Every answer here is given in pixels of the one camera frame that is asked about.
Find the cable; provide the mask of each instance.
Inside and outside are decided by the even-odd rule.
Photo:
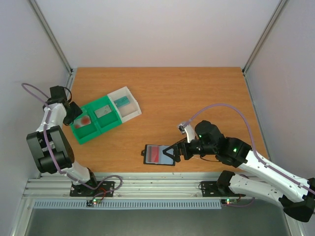
[[[228,207],[249,207],[250,205],[252,205],[255,201],[255,198],[252,198],[252,200],[248,203],[248,204],[245,204],[245,205],[235,205],[235,204],[222,204],[222,206],[228,206]]]
[[[43,104],[47,107],[48,113],[47,113],[46,120],[45,120],[45,123],[44,123],[44,128],[43,128],[44,140],[45,140],[47,149],[48,149],[48,151],[49,151],[49,154],[50,154],[50,156],[51,156],[51,159],[53,160],[54,165],[55,165],[57,171],[59,172],[59,174],[64,175],[64,176],[67,176],[69,179],[73,180],[74,182],[78,182],[78,183],[82,184],[83,186],[85,186],[85,187],[87,187],[87,188],[89,188],[89,189],[92,189],[92,190],[98,189],[98,188],[101,186],[101,184],[102,184],[105,180],[107,180],[107,179],[109,179],[109,178],[112,178],[112,177],[116,177],[116,178],[118,178],[118,179],[120,180],[119,185],[118,185],[116,188],[112,189],[112,190],[108,190],[107,193],[110,193],[110,192],[113,192],[113,191],[119,189],[119,188],[122,186],[122,184],[123,184],[123,179],[122,179],[120,176],[118,176],[118,175],[111,175],[111,176],[105,177],[105,178],[97,185],[97,187],[93,188],[93,187],[87,185],[86,183],[82,182],[81,180],[72,177],[72,176],[71,176],[70,174],[68,174],[67,172],[63,172],[63,171],[60,169],[60,166],[59,166],[59,164],[58,164],[58,162],[57,162],[57,160],[56,160],[56,158],[55,158],[55,155],[54,155],[53,150],[52,150],[52,148],[51,148],[51,146],[50,146],[50,144],[49,144],[49,140],[48,140],[48,136],[47,136],[47,123],[48,123],[48,121],[49,121],[49,118],[50,118],[50,115],[51,115],[51,111],[52,111],[52,110],[50,109],[49,105],[48,105],[44,100],[42,100],[42,99],[41,99],[40,97],[38,97],[36,94],[34,94],[34,93],[32,93],[31,91],[29,91],[29,90],[26,88],[26,86],[30,86],[30,87],[36,89],[37,91],[39,91],[41,94],[43,94],[43,95],[44,95],[45,97],[47,97],[47,98],[48,98],[48,96],[47,96],[43,91],[41,91],[40,89],[38,89],[37,87],[35,87],[35,86],[33,86],[33,85],[30,85],[30,84],[27,84],[27,83],[22,83],[21,86],[22,86],[22,88],[23,88],[26,92],[28,92],[30,95],[32,95],[34,98],[36,98],[37,100],[39,100],[41,103],[43,103]]]
[[[41,103],[43,103],[46,107],[48,107],[48,104],[43,100],[41,99],[40,97],[38,97],[36,94],[32,93],[31,91],[29,91],[26,86],[30,86],[32,87],[33,89],[36,89],[37,91],[39,91],[41,94],[43,94],[47,99],[49,98],[42,90],[40,90],[39,88],[35,87],[34,85],[31,85],[31,84],[28,84],[28,83],[22,83],[21,84],[22,88],[24,88],[24,90],[26,92],[28,92],[30,95],[32,95],[33,97],[35,97],[37,100],[39,100]]]
[[[105,197],[105,195],[106,195],[106,193],[108,193],[108,191],[106,191],[105,189],[103,189],[103,188],[99,188],[100,190],[102,190],[103,192],[101,192],[101,193],[97,193],[97,194],[95,194],[94,196],[93,196],[93,198],[92,198],[92,201],[97,197],[97,196],[99,196],[99,195],[102,195],[103,194],[103,197],[101,198],[101,201],[104,199],[104,197]]]
[[[311,192],[312,194],[315,195],[315,191],[314,191],[314,190],[308,188],[307,186],[305,186],[304,184],[302,184],[302,183],[296,181],[295,179],[291,178],[290,176],[287,176],[286,174],[282,173],[281,171],[279,171],[278,169],[274,168],[273,166],[266,165],[267,163],[266,163],[263,159],[261,159],[261,158],[259,157],[258,153],[257,153],[256,145],[255,145],[254,138],[253,138],[253,134],[252,134],[252,130],[251,130],[251,128],[250,128],[250,125],[249,125],[247,119],[246,119],[245,116],[241,113],[241,111],[239,111],[236,107],[233,107],[233,106],[231,106],[231,105],[229,105],[229,104],[225,104],[225,103],[217,103],[217,104],[213,104],[213,105],[207,106],[207,107],[201,109],[201,110],[200,110],[199,112],[197,112],[195,115],[193,115],[187,122],[185,122],[184,125],[183,125],[183,128],[185,128],[187,125],[189,125],[189,124],[191,123],[191,121],[192,121],[193,119],[195,119],[200,113],[202,113],[203,111],[205,111],[205,110],[207,110],[207,109],[209,109],[209,108],[212,108],[212,107],[229,107],[229,108],[235,110],[235,111],[242,117],[242,119],[243,119],[243,121],[244,121],[244,123],[245,123],[245,125],[246,125],[246,127],[247,127],[248,133],[249,133],[249,135],[250,135],[251,143],[252,143],[252,151],[253,151],[255,157],[257,158],[257,160],[258,160],[259,162],[261,162],[265,167],[270,168],[271,170],[273,170],[273,171],[276,172],[277,174],[283,176],[284,178],[290,180],[291,182],[295,183],[295,184],[298,185],[299,187],[304,188],[304,189],[306,189],[307,191],[309,191],[309,192]]]
[[[240,194],[240,197],[237,200],[237,203],[242,199],[242,195]]]
[[[200,157],[200,159],[204,161],[211,161],[211,160],[204,159],[203,157]]]
[[[63,87],[65,90],[67,90],[69,93],[70,93],[70,98],[68,100],[68,102],[71,102],[72,101],[72,93],[71,93],[71,90],[68,89],[67,87]]]

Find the green plastic container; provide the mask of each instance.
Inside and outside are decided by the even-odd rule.
[[[122,103],[122,99],[125,99],[125,101],[127,99],[128,103]],[[97,111],[99,109],[103,109],[107,105],[110,107],[111,111],[101,117],[97,117]],[[127,87],[123,87],[115,92],[90,102],[82,106],[81,109],[83,113],[76,120],[88,115],[90,117],[91,124],[75,128],[75,120],[74,124],[71,125],[71,130],[79,144],[86,143],[87,141],[141,114],[137,101],[134,99]]]

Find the red object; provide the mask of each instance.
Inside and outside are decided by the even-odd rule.
[[[83,117],[81,118],[81,123],[82,123],[83,125],[90,124],[90,123],[91,123],[90,117],[89,117],[89,116],[83,116]]]
[[[158,163],[158,150],[159,150],[159,146],[151,147],[151,160],[154,163]]]

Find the metal base plate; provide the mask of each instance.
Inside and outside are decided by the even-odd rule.
[[[104,181],[103,184],[100,186],[106,191],[109,191],[110,188],[115,188],[115,182],[114,181]],[[102,190],[98,190],[97,192],[94,193],[94,195],[98,193],[102,193]],[[105,197],[112,197],[114,195],[114,192],[106,192]],[[91,195],[85,194],[85,193],[78,193],[76,189],[70,190],[70,197],[91,197]]]
[[[228,194],[222,194],[217,187],[216,181],[202,181],[199,185],[203,197],[239,197],[240,194],[235,194],[229,191]]]

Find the black mounting bracket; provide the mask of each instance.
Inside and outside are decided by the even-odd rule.
[[[104,181],[102,183],[102,185],[100,186],[100,188],[105,189],[106,191],[109,191],[111,189],[115,188],[115,182],[114,181]],[[98,194],[98,193],[102,193],[102,190],[96,190],[92,196]],[[112,197],[114,194],[113,192],[106,192],[105,197]],[[88,192],[81,192],[80,189],[77,188],[77,185],[73,185],[71,186],[71,190],[70,190],[70,196],[71,197],[92,197],[91,194],[89,194]]]
[[[199,189],[202,192],[203,197],[239,197],[240,194],[235,194],[231,190],[227,193],[223,193],[219,190],[216,181],[202,181],[200,182]]]

